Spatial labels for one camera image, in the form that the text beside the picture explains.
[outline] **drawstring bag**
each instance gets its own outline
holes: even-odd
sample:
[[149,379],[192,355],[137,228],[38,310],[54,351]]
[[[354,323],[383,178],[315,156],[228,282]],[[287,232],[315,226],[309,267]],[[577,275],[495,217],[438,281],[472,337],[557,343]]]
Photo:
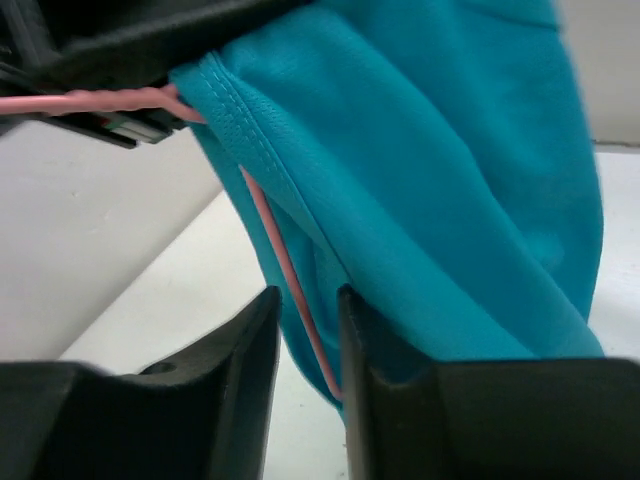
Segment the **drawstring bag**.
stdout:
[[602,355],[598,177],[549,0],[319,0],[172,79],[283,290],[293,358],[338,408],[247,176],[338,385],[344,284],[438,360]]

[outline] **white tabletop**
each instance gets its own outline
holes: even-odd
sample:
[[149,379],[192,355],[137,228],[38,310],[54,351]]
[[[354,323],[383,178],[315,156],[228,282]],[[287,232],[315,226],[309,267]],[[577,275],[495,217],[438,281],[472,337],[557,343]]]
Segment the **white tabletop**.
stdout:
[[[592,325],[608,353],[640,358],[640,158],[599,160],[606,229]],[[138,371],[231,318],[262,288],[249,239],[221,194],[62,358]],[[283,347],[265,480],[346,479],[344,441],[338,415]]]

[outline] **pink string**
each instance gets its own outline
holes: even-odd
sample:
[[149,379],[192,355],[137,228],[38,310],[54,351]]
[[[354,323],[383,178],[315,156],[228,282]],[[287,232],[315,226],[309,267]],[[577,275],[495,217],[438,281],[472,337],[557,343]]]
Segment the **pink string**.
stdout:
[[[175,85],[162,88],[141,88],[137,90],[89,92],[76,90],[63,95],[36,95],[21,97],[0,97],[0,115],[16,115],[25,113],[45,113],[48,115],[65,115],[79,112],[117,112],[134,111],[143,108],[162,108],[177,118],[187,122],[206,123],[204,118],[193,108],[182,103]],[[309,337],[311,348],[331,394],[337,399],[342,392],[333,374],[327,354],[322,345],[320,334],[311,314],[311,309],[300,285],[291,256],[284,243],[278,224],[267,202],[264,191],[258,183],[241,167],[242,175],[249,188],[251,198],[256,205],[269,241],[273,246],[278,263],[287,282],[293,300],[302,319],[304,329]]]

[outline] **cloth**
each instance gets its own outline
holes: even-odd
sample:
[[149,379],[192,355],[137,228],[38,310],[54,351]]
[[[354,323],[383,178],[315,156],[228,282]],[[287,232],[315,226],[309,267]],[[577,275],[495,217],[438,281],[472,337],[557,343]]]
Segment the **cloth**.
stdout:
[[602,243],[589,131],[548,0],[320,0],[173,72],[283,288],[239,166],[264,190],[333,371],[351,284],[439,360],[590,357]]

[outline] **blue cloth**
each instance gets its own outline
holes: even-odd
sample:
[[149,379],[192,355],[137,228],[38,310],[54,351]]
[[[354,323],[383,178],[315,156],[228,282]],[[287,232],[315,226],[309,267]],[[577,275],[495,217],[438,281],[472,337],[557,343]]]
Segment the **blue cloth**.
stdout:
[[345,283],[437,359],[602,354],[586,323],[598,178],[547,0],[318,1],[173,80],[284,291],[293,358],[330,401],[239,165],[269,198],[338,377]]

